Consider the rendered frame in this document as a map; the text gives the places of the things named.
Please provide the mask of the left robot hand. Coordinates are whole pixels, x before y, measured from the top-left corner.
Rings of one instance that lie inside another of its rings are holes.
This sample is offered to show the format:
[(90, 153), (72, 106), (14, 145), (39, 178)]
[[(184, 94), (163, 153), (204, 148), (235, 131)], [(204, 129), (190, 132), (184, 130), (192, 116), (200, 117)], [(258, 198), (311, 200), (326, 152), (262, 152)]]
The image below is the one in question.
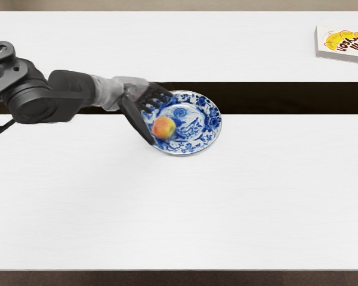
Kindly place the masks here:
[(141, 137), (153, 145), (155, 139), (150, 134), (141, 112), (151, 113), (150, 106), (159, 108), (161, 103), (166, 103), (168, 98), (173, 96), (172, 92), (139, 77), (92, 78), (95, 83), (93, 105), (106, 111), (120, 110)]

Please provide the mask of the blue and white patterned plate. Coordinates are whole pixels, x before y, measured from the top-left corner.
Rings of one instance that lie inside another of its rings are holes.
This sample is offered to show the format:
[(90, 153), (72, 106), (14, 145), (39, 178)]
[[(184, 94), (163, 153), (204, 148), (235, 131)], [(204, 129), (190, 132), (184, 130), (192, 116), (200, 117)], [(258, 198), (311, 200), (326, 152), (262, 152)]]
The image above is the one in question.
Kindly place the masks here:
[(209, 147), (219, 136), (222, 117), (218, 107), (206, 96), (192, 91), (172, 91), (168, 102), (159, 108), (151, 105), (151, 113), (142, 111), (149, 129), (159, 117), (168, 117), (176, 125), (168, 139), (154, 137), (153, 147), (164, 153), (184, 156), (200, 152)]

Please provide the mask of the orange-red apple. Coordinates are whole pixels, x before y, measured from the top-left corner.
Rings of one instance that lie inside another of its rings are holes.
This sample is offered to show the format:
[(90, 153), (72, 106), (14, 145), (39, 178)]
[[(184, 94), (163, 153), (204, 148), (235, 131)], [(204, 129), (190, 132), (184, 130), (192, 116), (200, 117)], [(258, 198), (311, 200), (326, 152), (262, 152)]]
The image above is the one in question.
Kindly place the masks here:
[(152, 126), (154, 136), (159, 139), (170, 138), (176, 129), (175, 122), (169, 117), (158, 117)]

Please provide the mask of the white book with yellow print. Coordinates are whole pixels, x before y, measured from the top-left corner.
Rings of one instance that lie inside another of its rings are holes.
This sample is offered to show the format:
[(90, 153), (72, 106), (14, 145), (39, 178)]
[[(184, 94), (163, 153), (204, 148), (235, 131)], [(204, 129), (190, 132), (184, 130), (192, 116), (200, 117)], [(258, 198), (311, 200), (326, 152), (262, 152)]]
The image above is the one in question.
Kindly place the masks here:
[(358, 63), (358, 30), (316, 26), (314, 50), (320, 58)]

